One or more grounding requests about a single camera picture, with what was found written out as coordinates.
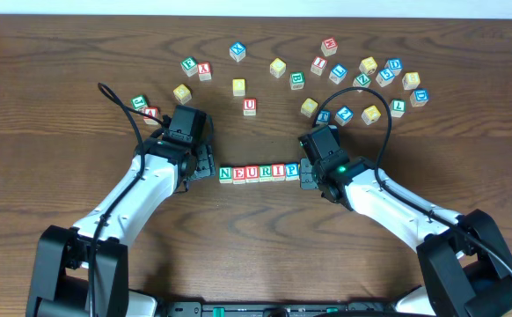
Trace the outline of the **blue P block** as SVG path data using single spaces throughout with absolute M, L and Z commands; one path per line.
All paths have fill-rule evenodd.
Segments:
M 296 181 L 300 179 L 300 167 L 298 163 L 288 163 L 285 167 L 285 180 Z

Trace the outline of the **green N block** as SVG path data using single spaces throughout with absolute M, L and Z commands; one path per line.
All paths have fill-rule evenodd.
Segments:
M 222 184 L 232 183 L 232 171 L 233 169 L 230 166 L 221 166 L 218 171 L 219 182 Z

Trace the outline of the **red E block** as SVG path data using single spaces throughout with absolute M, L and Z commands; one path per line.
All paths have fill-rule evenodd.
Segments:
M 232 168 L 232 182 L 234 184 L 245 184 L 246 183 L 246 175 L 245 175 L 245 167 L 233 167 Z

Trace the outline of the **green R block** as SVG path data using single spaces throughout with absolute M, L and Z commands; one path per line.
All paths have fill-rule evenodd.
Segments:
M 259 166 L 259 182 L 272 181 L 272 167 L 271 166 Z

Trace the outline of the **red U block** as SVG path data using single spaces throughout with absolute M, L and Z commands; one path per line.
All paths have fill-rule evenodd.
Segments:
M 257 100 L 250 98 L 243 100 L 243 115 L 255 116 L 257 114 Z
M 245 180 L 247 183 L 255 183 L 260 181 L 260 167 L 259 166 L 246 166 L 245 167 Z

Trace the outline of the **green B block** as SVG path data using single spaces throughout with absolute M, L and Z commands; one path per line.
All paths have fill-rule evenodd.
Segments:
M 304 88 L 305 77 L 302 71 L 291 72 L 289 75 L 289 84 L 291 90 L 301 90 Z

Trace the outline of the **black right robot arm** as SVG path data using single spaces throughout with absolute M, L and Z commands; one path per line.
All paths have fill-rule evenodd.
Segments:
M 359 158 L 329 174 L 302 159 L 301 187 L 369 217 L 417 255 L 424 284 L 393 311 L 430 316 L 502 316 L 512 310 L 512 254 L 490 215 L 434 205 Z

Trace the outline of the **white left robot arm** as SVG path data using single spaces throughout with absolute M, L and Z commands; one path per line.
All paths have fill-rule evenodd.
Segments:
M 215 174 L 211 145 L 190 149 L 148 138 L 108 196 L 70 228 L 41 234 L 28 316 L 158 316 L 158 300 L 128 286 L 128 250 L 179 184 Z

